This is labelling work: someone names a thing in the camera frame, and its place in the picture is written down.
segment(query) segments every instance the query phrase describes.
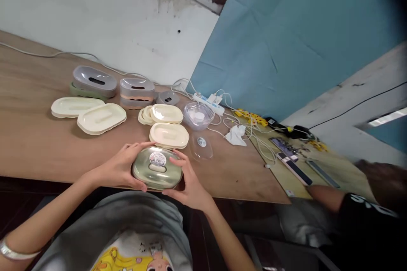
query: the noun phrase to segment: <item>white power strip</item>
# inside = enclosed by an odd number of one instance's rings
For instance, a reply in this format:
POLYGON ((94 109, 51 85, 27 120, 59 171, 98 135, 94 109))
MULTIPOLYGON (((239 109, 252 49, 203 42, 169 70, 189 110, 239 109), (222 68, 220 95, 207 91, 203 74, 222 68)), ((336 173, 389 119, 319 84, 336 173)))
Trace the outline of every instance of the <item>white power strip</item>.
POLYGON ((201 103, 205 104, 206 106, 211 108, 213 110, 213 112, 215 112, 216 114, 218 114, 220 116, 222 116, 223 113, 225 112, 225 108, 223 108, 222 106, 219 106, 217 104, 209 102, 208 99, 201 94, 198 95, 198 94, 194 93, 194 96, 192 98, 194 100, 196 100, 197 102, 201 102, 201 103))

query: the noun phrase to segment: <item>sticker label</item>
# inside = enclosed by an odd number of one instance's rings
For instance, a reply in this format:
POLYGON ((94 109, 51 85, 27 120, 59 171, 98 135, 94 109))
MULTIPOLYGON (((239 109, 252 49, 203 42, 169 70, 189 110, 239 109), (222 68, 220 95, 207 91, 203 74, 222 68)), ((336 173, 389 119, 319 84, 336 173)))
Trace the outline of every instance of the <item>sticker label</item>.
POLYGON ((163 167, 167 163, 167 158, 161 152, 153 152, 150 155, 151 164, 163 167))
POLYGON ((285 192, 287 193, 287 195, 288 195, 289 197, 295 197, 295 195, 294 195, 294 192, 293 192, 293 191, 290 191, 290 190, 285 190, 285 192))
POLYGON ((206 141, 204 138, 198 138, 198 145, 201 147, 205 147, 206 146, 206 141))

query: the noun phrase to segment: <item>white wall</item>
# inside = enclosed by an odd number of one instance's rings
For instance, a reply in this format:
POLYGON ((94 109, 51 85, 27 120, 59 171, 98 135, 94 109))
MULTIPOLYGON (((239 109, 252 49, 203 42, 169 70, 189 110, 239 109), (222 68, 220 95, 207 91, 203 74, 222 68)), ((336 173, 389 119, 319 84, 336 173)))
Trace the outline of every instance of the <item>white wall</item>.
POLYGON ((193 0, 0 0, 0 8, 1 30, 165 84, 191 77, 218 19, 193 0))
MULTIPOLYGON (((310 102, 282 123, 312 127, 352 108, 363 100, 407 81, 407 43, 403 43, 353 76, 310 102)), ((354 127, 407 105, 407 84, 375 97, 311 131, 352 162, 391 163, 407 168, 407 156, 354 127)))

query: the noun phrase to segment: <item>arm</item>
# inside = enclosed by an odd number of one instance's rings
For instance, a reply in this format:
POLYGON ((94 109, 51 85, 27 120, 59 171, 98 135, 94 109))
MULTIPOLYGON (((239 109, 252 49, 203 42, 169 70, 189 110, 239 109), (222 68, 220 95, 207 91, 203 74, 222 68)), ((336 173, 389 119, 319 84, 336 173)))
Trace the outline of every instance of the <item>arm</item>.
POLYGON ((213 198, 199 183, 198 177, 192 169, 188 157, 177 150, 174 150, 174 152, 182 160, 171 158, 170 161, 175 165, 182 167, 185 179, 185 190, 180 192, 167 189, 162 193, 178 200, 184 205, 201 210, 205 213, 222 256, 230 271, 255 271, 256 269, 249 255, 246 253, 242 244, 223 218, 221 212, 213 201, 213 198))
MULTIPOLYGON (((137 154, 152 144, 126 144, 112 159, 85 173, 61 195, 7 235, 7 246, 21 254, 40 251, 83 199, 99 186, 130 186, 147 191, 144 183, 132 177, 130 166, 137 154)), ((5 271, 25 270, 32 261, 10 260, 0 255, 0 266, 5 271)))
POLYGON ((346 193, 325 185, 311 185, 307 187, 309 194, 314 200, 321 203, 326 209, 338 213, 346 193))

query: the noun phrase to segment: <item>blue backdrop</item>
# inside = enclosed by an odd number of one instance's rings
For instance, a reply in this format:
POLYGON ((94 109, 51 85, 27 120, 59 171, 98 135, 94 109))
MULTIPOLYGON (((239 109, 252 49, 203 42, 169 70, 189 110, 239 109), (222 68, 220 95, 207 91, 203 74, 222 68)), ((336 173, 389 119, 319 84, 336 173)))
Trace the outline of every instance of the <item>blue backdrop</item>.
POLYGON ((281 121, 395 47, 394 0, 227 0, 192 75, 281 121))

